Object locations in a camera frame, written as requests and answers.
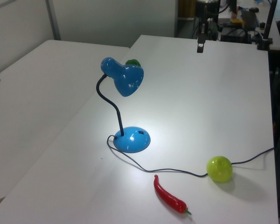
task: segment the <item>white wall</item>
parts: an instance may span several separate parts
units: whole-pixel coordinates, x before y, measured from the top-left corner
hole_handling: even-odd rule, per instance
[[[141,34],[174,37],[177,0],[50,0],[61,40],[131,47]]]
[[[0,7],[0,72],[52,39],[45,0],[16,0]]]

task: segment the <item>lamp shade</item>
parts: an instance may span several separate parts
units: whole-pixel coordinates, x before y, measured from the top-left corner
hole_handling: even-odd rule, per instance
[[[132,95],[139,88],[144,77],[141,67],[132,64],[122,65],[111,57],[102,61],[101,70],[113,78],[116,89],[123,97]]]

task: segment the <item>lamp base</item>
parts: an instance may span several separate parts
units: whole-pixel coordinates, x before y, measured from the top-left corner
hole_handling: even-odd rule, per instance
[[[116,132],[114,146],[125,153],[137,153],[145,149],[150,143],[150,136],[147,131],[140,127],[125,127],[124,136],[120,131]]]

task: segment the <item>blue desk lamp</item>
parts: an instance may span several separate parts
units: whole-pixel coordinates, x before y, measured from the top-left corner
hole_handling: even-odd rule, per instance
[[[148,132],[143,128],[134,126],[123,128],[118,107],[100,92],[99,86],[106,77],[111,77],[114,79],[114,84],[118,92],[123,97],[128,97],[140,86],[144,76],[143,69],[140,66],[132,64],[122,65],[111,57],[107,57],[102,61],[101,69],[104,75],[97,83],[97,92],[103,100],[115,108],[120,128],[120,130],[115,134],[113,143],[118,150],[123,152],[140,152],[150,143],[150,136]]]

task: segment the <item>green apple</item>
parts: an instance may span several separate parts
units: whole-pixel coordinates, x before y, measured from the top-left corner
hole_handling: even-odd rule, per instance
[[[224,156],[215,156],[208,161],[206,171],[213,181],[226,182],[232,177],[232,164]]]
[[[136,60],[136,59],[128,60],[128,61],[126,62],[126,64],[134,64],[134,65],[137,65],[137,66],[141,67],[140,62],[138,62],[138,60]]]

